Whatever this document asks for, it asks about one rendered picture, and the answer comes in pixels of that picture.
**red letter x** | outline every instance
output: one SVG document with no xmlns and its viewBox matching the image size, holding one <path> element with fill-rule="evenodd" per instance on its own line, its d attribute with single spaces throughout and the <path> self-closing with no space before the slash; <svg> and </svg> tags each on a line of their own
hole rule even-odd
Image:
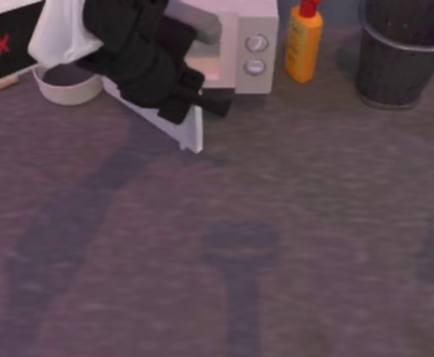
<svg viewBox="0 0 434 357">
<path fill-rule="evenodd" d="M 0 56 L 4 52 L 10 52 L 10 49 L 8 48 L 9 39 L 10 39 L 10 35 L 8 33 L 5 36 L 3 36 L 2 39 L 0 39 Z"/>
</svg>

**robotic arm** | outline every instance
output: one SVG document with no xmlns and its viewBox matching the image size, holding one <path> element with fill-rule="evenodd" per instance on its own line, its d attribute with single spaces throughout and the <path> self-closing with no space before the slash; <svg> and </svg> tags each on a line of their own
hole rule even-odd
<svg viewBox="0 0 434 357">
<path fill-rule="evenodd" d="M 192 13 L 196 10 L 179 0 L 46 0 L 0 14 L 0 21 L 4 30 L 13 24 L 12 17 L 15 23 L 33 24 L 27 33 L 20 27 L 22 41 L 28 35 L 31 57 L 15 72 L 31 66 L 32 58 L 48 68 L 76 62 L 108 77 L 123 99 L 158 109 L 161 118 L 180 124 L 193 105 L 220 116 L 230 107 L 229 100 L 201 95 L 205 77 L 185 63 L 194 40 L 214 42 L 221 31 L 218 21 L 205 28 L 205 19 Z M 18 65 L 8 58 L 10 62 L 0 58 L 0 68 Z"/>
</svg>

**black sign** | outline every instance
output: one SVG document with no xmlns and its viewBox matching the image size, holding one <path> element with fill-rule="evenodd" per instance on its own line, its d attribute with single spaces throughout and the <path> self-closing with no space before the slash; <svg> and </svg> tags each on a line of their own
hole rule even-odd
<svg viewBox="0 0 434 357">
<path fill-rule="evenodd" d="M 44 3 L 0 13 L 0 79 L 36 64 L 28 54 L 28 44 Z"/>
</svg>

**bottle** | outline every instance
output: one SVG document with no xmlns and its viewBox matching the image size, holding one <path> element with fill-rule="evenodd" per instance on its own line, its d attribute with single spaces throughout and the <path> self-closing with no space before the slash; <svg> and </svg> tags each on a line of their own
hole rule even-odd
<svg viewBox="0 0 434 357">
<path fill-rule="evenodd" d="M 324 21 L 317 7 L 321 0 L 301 0 L 293 7 L 286 44 L 284 66 L 296 82 L 313 79 Z"/>
</svg>

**bucket rim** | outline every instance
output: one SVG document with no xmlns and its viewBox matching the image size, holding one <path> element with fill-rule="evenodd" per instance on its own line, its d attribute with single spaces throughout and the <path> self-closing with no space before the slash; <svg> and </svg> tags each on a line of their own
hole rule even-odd
<svg viewBox="0 0 434 357">
<path fill-rule="evenodd" d="M 362 25 L 363 29 L 368 32 L 373 38 L 377 41 L 382 42 L 383 44 L 396 48 L 401 51 L 410 51 L 410 52 L 418 52 L 418 53 L 434 53 L 434 45 L 433 46 L 421 46 L 421 45 L 408 45 L 399 41 L 394 41 L 393 39 L 388 39 L 379 33 L 371 24 L 367 21 L 366 16 L 366 4 L 367 0 L 360 0 L 359 2 L 359 21 Z"/>
</svg>

